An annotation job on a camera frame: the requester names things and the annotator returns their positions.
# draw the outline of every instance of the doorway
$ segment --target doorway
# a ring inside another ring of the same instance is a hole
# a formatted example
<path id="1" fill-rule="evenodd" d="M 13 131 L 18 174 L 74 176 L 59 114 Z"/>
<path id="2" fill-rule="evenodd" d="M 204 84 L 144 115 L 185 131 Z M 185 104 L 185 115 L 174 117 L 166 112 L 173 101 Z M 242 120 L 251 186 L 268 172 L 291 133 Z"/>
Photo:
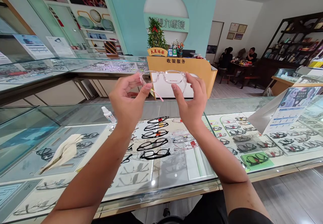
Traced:
<path id="1" fill-rule="evenodd" d="M 205 58 L 210 61 L 211 65 L 214 63 L 214 60 L 215 60 L 215 54 L 218 49 L 223 24 L 224 24 L 223 22 L 212 21 L 210 37 L 208 42 L 208 49 L 205 56 Z"/>

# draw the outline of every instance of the green sign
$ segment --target green sign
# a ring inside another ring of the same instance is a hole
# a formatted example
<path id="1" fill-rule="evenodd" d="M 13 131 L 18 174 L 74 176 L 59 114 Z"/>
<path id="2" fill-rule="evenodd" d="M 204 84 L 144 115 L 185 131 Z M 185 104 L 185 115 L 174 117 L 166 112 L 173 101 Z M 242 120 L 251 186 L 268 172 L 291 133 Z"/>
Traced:
<path id="1" fill-rule="evenodd" d="M 154 13 L 144 13 L 146 28 L 149 28 L 149 17 L 157 19 L 161 23 L 163 30 L 188 33 L 189 19 L 187 18 L 154 14 Z"/>

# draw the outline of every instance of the spray bottle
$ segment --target spray bottle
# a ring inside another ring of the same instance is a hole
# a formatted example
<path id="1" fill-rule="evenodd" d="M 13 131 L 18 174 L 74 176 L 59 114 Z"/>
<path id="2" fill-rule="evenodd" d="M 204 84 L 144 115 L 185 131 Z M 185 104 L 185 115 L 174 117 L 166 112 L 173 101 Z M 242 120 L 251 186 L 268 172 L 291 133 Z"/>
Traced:
<path id="1" fill-rule="evenodd" d="M 117 120 L 115 119 L 115 117 L 113 116 L 113 114 L 105 107 L 101 107 L 103 114 L 105 116 L 105 118 L 107 118 L 109 121 L 111 121 L 112 123 L 116 123 Z"/>

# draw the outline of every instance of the hand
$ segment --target hand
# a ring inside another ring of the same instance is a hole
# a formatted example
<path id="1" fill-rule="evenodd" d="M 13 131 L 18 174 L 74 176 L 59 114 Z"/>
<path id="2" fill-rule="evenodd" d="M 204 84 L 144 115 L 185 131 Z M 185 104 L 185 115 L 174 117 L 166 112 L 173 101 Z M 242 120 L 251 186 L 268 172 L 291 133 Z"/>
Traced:
<path id="1" fill-rule="evenodd" d="M 208 99 L 205 83 L 202 79 L 193 77 L 186 73 L 187 82 L 191 84 L 194 91 L 194 98 L 191 101 L 185 101 L 181 89 L 172 84 L 175 98 L 179 107 L 179 115 L 189 132 L 193 132 L 202 122 L 202 115 Z"/>
<path id="2" fill-rule="evenodd" d="M 145 99 L 152 88 L 152 84 L 145 84 L 139 93 L 129 92 L 141 85 L 139 73 L 121 77 L 109 94 L 118 123 L 126 125 L 127 128 L 131 129 L 131 132 L 142 116 Z"/>

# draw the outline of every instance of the pants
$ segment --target pants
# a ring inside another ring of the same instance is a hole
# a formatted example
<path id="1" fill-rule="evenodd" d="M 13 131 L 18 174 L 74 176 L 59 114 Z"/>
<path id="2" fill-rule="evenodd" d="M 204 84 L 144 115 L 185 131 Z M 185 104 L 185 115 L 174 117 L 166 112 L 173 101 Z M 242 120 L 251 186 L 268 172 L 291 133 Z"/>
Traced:
<path id="1" fill-rule="evenodd" d="M 110 224 L 110 223 L 142 224 L 142 222 L 137 220 L 131 212 L 125 212 L 125 213 L 117 214 L 110 217 L 96 219 L 96 220 L 93 220 L 92 222 L 92 224 Z M 228 216 L 226 212 L 223 191 L 219 190 L 210 194 L 204 194 L 200 199 L 200 201 L 196 204 L 192 212 L 188 214 L 187 217 L 185 217 L 184 221 L 178 222 L 178 223 L 228 224 Z"/>

